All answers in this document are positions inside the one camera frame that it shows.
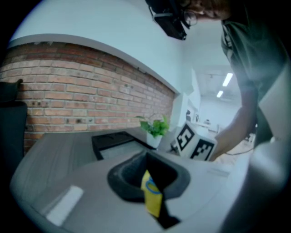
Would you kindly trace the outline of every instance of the ceiling light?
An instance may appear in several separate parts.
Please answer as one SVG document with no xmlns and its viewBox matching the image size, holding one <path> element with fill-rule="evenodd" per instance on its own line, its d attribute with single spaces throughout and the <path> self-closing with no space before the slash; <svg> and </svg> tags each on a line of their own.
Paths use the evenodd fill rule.
<svg viewBox="0 0 291 233">
<path fill-rule="evenodd" d="M 223 91 L 219 91 L 218 94 L 217 94 L 217 98 L 220 98 L 223 94 Z"/>
<path fill-rule="evenodd" d="M 225 80 L 224 80 L 222 85 L 223 86 L 227 86 L 229 84 L 229 82 L 231 81 L 232 76 L 233 76 L 233 73 L 228 73 L 226 75 L 226 78 L 225 78 Z"/>
</svg>

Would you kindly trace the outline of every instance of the brick wall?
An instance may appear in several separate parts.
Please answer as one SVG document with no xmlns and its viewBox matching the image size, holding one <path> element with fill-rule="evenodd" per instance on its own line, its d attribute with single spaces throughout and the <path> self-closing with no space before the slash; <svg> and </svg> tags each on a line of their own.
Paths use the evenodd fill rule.
<svg viewBox="0 0 291 233">
<path fill-rule="evenodd" d="M 0 81 L 23 79 L 18 99 L 28 106 L 25 150 L 45 132 L 139 126 L 135 116 L 170 118 L 174 92 L 120 58 L 65 43 L 8 50 Z"/>
</svg>

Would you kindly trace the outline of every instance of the person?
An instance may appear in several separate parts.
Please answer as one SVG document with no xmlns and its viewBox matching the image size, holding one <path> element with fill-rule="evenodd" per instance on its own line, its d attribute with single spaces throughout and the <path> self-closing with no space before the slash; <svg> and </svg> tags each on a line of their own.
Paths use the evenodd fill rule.
<svg viewBox="0 0 291 233">
<path fill-rule="evenodd" d="M 198 22 L 221 20 L 221 46 L 241 91 L 241 108 L 232 123 L 216 136 L 218 144 L 211 161 L 239 144 L 256 124 L 254 147 L 270 141 L 272 132 L 258 103 L 289 60 L 280 34 L 280 29 L 288 28 L 279 19 L 284 15 L 284 7 L 276 9 L 259 0 L 179 0 L 179 3 L 187 6 L 187 15 L 196 17 Z"/>
</svg>

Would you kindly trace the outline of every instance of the yellow bag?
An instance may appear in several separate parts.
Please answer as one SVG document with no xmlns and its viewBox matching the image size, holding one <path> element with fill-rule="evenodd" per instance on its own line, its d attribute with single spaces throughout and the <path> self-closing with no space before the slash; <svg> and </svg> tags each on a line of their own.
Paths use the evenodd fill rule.
<svg viewBox="0 0 291 233">
<path fill-rule="evenodd" d="M 155 217 L 160 216 L 163 195 L 157 188 L 148 170 L 146 170 L 140 187 L 145 193 L 147 211 Z"/>
</svg>

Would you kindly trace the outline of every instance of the curved desk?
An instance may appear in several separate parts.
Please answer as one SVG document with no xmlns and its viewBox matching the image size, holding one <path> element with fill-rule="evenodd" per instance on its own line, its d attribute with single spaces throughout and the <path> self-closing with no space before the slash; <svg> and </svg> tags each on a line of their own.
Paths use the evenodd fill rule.
<svg viewBox="0 0 291 233">
<path fill-rule="evenodd" d="M 145 142 L 146 133 L 140 128 L 125 131 Z M 141 144 L 137 146 L 135 142 L 131 142 L 126 148 L 109 149 L 116 150 L 120 156 L 97 161 L 91 137 L 112 132 L 117 131 L 45 134 L 24 157 L 13 175 L 10 190 L 24 213 L 43 232 L 164 231 L 147 213 L 143 203 L 126 202 L 109 187 L 107 173 L 110 168 L 147 150 Z M 158 147 L 158 154 L 185 167 L 191 175 L 191 181 L 179 198 L 166 201 L 168 212 L 186 223 L 192 216 L 203 214 L 203 210 L 208 209 L 210 213 L 204 216 L 204 220 L 208 222 L 209 226 L 206 227 L 211 231 L 204 232 L 215 232 L 240 190 L 248 156 L 239 160 L 236 167 L 194 161 L 166 153 L 171 148 L 170 142 L 173 139 L 174 133 L 168 133 Z M 64 222 L 57 226 L 47 219 L 48 212 L 71 186 L 81 188 L 83 195 Z M 212 203 L 217 197 L 221 201 Z M 219 208 L 219 211 L 211 210 L 214 207 Z"/>
</svg>

